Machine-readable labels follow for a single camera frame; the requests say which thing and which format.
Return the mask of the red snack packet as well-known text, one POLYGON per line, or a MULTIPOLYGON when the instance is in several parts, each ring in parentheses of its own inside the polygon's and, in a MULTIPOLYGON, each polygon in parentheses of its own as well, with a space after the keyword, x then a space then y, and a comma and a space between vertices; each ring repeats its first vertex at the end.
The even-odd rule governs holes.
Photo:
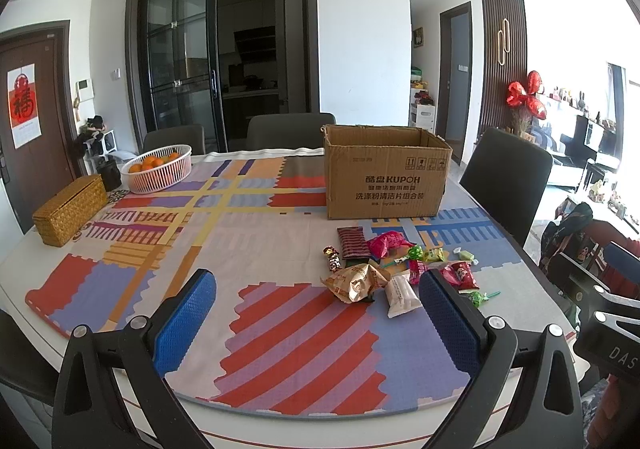
POLYGON ((474 291, 480 286, 477 284, 470 264, 466 261, 456 261, 439 269, 444 279, 458 291, 474 291))

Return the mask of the white snack packet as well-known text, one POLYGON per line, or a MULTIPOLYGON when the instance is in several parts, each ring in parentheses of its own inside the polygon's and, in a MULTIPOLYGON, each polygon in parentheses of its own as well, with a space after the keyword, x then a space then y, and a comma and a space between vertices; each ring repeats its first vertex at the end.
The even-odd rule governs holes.
POLYGON ((387 317, 390 319, 422 307, 420 299, 405 276, 390 278, 385 286, 385 295, 388 303, 387 317))

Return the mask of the brown paper snack bag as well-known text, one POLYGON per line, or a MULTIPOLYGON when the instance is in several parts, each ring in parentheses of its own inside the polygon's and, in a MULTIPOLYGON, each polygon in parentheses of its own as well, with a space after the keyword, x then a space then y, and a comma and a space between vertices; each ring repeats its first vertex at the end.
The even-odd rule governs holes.
POLYGON ((322 279, 326 288, 345 304, 371 299, 372 294, 385 287, 390 273, 374 261, 337 270, 322 279))

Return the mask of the pink snack bag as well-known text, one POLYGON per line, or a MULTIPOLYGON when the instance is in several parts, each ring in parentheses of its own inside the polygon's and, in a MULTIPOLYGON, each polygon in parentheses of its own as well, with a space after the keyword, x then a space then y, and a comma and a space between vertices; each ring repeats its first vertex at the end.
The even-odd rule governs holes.
POLYGON ((366 241, 370 254, 375 259, 382 259, 390 251, 398 247, 413 247, 413 243, 399 231, 386 231, 366 241))

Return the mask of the dark chair right side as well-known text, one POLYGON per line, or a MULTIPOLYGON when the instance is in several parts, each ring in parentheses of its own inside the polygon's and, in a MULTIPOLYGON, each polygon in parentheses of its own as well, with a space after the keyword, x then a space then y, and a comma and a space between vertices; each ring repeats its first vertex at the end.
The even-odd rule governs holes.
POLYGON ((548 151, 505 131, 487 128, 460 185, 523 247, 552 164, 548 151))

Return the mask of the dark chair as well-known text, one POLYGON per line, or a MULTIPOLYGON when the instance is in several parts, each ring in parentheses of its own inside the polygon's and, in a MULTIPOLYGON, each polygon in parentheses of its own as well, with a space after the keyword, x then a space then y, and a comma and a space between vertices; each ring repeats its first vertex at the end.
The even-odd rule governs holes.
POLYGON ((321 148, 324 125, 335 124, 332 113, 264 114, 250 120, 246 149, 321 148))
POLYGON ((146 134, 142 151, 148 152, 157 148, 174 145, 188 145, 192 154, 205 154, 205 132, 201 124, 188 124, 163 128, 146 134))
POLYGON ((523 247, 552 164, 548 151, 505 131, 487 128, 460 185, 523 247))

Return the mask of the colourful patterned table mat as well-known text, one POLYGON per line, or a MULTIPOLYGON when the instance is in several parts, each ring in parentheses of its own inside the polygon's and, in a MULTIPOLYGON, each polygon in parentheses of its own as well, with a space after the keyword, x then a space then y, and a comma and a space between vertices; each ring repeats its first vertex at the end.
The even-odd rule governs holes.
POLYGON ((423 309, 383 293, 347 305, 323 281, 341 243, 319 157, 207 160, 165 191, 129 195, 75 235, 26 304, 69 335, 151 315, 195 270, 213 307, 167 379, 183 397, 246 413, 399 413, 456 397, 456 368, 423 309))

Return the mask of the oranges in basket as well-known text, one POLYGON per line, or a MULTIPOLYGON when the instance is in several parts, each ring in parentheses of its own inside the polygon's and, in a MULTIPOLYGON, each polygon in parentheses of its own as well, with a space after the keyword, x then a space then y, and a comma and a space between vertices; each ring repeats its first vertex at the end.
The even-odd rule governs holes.
POLYGON ((140 162, 131 164, 129 166, 129 173, 140 173, 144 171, 149 171, 150 169, 158 168, 160 165, 164 165, 172 160, 176 160, 180 157, 178 152, 171 152, 168 156, 165 157, 155 157, 155 156, 147 156, 140 162))

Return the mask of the brown entrance door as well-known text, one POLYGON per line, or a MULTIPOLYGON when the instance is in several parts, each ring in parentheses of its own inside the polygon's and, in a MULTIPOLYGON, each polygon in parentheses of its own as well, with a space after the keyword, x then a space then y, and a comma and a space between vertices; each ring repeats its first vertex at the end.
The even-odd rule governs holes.
POLYGON ((1 35, 1 180, 22 232, 40 206, 86 174, 74 151, 69 37, 67 20, 1 35))

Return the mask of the maroon striped snack pack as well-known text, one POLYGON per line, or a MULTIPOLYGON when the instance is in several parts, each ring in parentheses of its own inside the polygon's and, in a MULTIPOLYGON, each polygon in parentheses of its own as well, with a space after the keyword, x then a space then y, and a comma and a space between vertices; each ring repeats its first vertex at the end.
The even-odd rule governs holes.
POLYGON ((364 239, 360 226, 341 227, 337 229, 341 243, 341 254, 346 266, 358 265, 369 261, 370 250, 364 239))

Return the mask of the red bow balloon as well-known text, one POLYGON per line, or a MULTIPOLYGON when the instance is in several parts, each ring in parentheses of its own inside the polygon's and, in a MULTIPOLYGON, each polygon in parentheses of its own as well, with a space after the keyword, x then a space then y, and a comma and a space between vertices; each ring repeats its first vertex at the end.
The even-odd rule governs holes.
POLYGON ((542 87, 542 79, 538 71, 532 70, 527 76, 526 85, 513 81, 506 89, 506 105, 510 108, 525 107, 529 113, 539 119, 547 119, 547 109, 537 97, 542 87))

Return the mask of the gold red foil candy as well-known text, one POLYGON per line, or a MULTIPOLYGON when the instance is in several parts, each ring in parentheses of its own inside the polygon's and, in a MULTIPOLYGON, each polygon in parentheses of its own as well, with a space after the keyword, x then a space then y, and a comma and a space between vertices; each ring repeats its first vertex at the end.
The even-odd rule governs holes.
POLYGON ((326 261, 331 273, 336 273, 343 268, 340 252, 335 247, 328 245, 323 249, 323 254, 326 255, 326 261))

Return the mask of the white shelf unit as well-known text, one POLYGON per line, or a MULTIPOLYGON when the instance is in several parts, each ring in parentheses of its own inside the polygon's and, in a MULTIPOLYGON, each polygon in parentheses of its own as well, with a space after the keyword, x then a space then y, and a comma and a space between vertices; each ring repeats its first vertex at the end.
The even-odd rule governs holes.
POLYGON ((414 128, 422 128, 430 133, 434 133, 436 130, 436 105, 427 90, 411 88, 409 125, 414 128))

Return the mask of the dark wooden slat panel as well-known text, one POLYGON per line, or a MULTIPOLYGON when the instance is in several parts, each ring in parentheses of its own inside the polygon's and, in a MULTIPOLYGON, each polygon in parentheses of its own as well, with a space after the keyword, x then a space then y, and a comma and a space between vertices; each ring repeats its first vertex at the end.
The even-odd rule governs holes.
POLYGON ((487 128, 510 128, 512 112, 506 104, 508 86, 525 84, 527 24, 523 0, 482 0, 484 73, 478 136, 487 128))

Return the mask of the dark chair behind middle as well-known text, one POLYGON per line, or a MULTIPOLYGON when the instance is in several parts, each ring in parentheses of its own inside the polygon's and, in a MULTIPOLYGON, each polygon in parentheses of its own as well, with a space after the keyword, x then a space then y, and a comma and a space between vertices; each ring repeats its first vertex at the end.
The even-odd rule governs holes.
POLYGON ((250 120, 246 149, 321 148, 324 125, 335 124, 332 113, 264 114, 250 120))

